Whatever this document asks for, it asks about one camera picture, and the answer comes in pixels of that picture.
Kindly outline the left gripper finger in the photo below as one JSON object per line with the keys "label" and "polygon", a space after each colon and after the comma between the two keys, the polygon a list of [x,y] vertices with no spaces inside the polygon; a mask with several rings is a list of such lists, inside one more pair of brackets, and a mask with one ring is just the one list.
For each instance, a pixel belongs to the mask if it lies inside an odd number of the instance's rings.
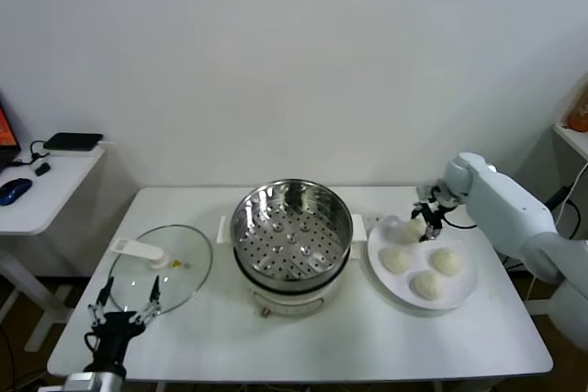
{"label": "left gripper finger", "polygon": [[132,324],[149,324],[161,312],[160,296],[160,276],[157,275],[148,302],[131,317],[130,322]]}
{"label": "left gripper finger", "polygon": [[94,304],[88,305],[88,311],[92,317],[92,325],[97,326],[99,324],[104,324],[107,319],[104,311],[104,307],[107,304],[107,301],[110,297],[111,288],[114,283],[114,277],[110,276],[107,279],[106,284],[100,289],[96,301]]}

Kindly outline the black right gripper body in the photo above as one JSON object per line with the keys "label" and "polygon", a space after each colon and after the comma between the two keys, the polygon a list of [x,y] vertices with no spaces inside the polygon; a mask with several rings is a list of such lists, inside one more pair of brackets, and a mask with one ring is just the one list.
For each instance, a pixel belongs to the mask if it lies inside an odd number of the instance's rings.
{"label": "black right gripper body", "polygon": [[443,216],[463,204],[459,196],[454,195],[445,183],[424,184],[416,187],[417,202],[432,210],[439,209]]}

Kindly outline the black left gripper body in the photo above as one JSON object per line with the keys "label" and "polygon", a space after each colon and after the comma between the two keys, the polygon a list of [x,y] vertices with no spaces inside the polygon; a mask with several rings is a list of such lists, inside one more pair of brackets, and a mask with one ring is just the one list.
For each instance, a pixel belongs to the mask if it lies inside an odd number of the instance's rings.
{"label": "black left gripper body", "polygon": [[84,335],[92,361],[85,372],[125,372],[124,360],[129,343],[146,330],[145,324],[130,322],[133,312],[108,312],[107,321]]}

